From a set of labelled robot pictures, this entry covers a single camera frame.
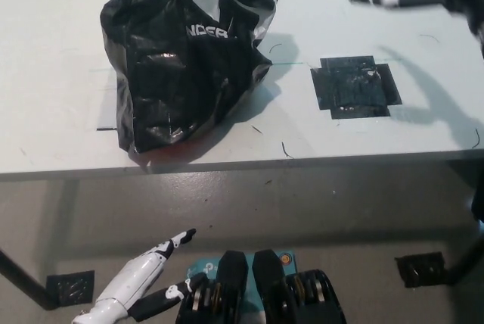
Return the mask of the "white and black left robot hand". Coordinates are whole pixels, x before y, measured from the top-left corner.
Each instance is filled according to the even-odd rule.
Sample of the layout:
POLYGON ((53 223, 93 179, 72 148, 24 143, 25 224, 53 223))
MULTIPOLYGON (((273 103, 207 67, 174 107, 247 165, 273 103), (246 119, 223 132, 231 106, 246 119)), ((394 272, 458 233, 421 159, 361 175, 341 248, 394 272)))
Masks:
POLYGON ((111 323, 125 319, 128 310, 160 277, 173 251, 188 243, 196 231, 183 231, 128 261, 95 302, 94 309, 101 311, 101 318, 111 323))

